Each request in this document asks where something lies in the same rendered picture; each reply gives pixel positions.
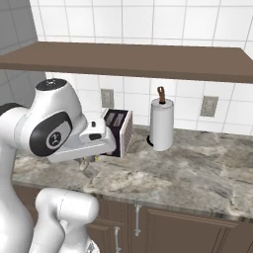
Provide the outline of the brown paper towel holder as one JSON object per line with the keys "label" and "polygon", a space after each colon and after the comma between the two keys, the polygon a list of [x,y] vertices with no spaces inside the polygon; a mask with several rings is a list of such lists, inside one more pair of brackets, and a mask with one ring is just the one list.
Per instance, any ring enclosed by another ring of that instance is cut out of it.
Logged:
{"label": "brown paper towel holder", "polygon": [[[157,92],[159,95],[158,100],[159,104],[164,105],[166,103],[164,87],[163,86],[157,87]],[[146,141],[150,146],[153,146],[153,143],[150,141],[150,135],[147,136]]]}

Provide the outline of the white paper towel roll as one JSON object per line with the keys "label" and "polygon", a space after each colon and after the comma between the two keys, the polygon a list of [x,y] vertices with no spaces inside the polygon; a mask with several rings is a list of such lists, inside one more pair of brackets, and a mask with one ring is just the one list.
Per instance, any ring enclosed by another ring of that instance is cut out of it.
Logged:
{"label": "white paper towel roll", "polygon": [[174,103],[166,99],[164,104],[159,99],[151,102],[149,141],[155,151],[169,149],[174,142]]}

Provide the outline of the black and white toaster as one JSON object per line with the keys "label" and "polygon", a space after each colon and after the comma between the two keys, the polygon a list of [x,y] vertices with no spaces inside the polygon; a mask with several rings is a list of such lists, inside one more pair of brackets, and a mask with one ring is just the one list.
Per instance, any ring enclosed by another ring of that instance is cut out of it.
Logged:
{"label": "black and white toaster", "polygon": [[111,130],[117,145],[117,148],[108,155],[125,157],[132,136],[132,111],[106,109],[102,118]]}

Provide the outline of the brown wooden wall shelf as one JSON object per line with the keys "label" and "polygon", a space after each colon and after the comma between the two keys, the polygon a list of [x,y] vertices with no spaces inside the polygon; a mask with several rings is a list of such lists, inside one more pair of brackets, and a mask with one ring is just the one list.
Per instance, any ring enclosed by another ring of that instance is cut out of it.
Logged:
{"label": "brown wooden wall shelf", "polygon": [[238,47],[35,42],[0,55],[0,69],[253,84]]}

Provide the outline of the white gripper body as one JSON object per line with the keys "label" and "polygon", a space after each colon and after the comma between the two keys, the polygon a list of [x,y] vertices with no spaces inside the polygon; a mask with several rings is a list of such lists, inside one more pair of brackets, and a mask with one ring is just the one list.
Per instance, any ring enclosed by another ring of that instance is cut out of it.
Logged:
{"label": "white gripper body", "polygon": [[99,140],[84,143],[78,135],[67,139],[57,151],[48,157],[48,160],[52,163],[56,163],[85,156],[100,155],[113,152],[116,147],[114,135],[107,129],[105,137]]}

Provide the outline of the brown cabinet door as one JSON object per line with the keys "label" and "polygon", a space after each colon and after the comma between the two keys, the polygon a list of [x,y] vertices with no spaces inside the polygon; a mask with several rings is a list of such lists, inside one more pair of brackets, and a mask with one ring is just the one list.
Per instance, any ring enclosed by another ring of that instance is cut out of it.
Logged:
{"label": "brown cabinet door", "polygon": [[142,206],[128,206],[129,253],[253,253],[253,224]]}
{"label": "brown cabinet door", "polygon": [[115,230],[120,230],[119,244],[122,253],[128,253],[127,204],[105,199],[99,200],[100,210],[97,218],[87,225],[90,237],[96,242],[101,253],[116,253]]}

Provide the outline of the grey wall outlet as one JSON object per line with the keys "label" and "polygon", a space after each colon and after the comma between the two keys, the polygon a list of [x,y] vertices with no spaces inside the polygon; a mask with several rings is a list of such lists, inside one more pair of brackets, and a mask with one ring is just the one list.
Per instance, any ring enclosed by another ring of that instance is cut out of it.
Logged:
{"label": "grey wall outlet", "polygon": [[213,118],[215,115],[217,102],[218,97],[204,96],[201,108],[201,116]]}
{"label": "grey wall outlet", "polygon": [[113,89],[102,89],[101,90],[101,100],[103,108],[114,107],[114,90]]}

